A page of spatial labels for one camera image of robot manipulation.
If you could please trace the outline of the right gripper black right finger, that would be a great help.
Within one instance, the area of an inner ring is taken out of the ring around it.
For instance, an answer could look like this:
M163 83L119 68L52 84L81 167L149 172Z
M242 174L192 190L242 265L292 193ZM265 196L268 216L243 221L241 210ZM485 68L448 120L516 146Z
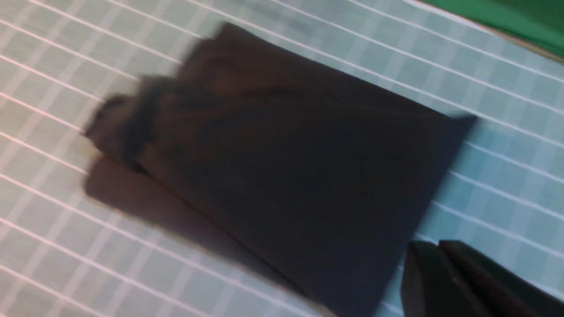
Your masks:
M562 317L563 301L506 269L481 251L458 240L439 248L455 263L474 293L496 317Z

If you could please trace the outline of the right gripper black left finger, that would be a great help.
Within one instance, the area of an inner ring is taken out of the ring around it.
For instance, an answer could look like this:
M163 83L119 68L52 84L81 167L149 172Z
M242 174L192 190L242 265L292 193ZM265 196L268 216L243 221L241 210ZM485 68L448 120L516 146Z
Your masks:
M405 317L490 315L453 262L426 241L407 246L400 294Z

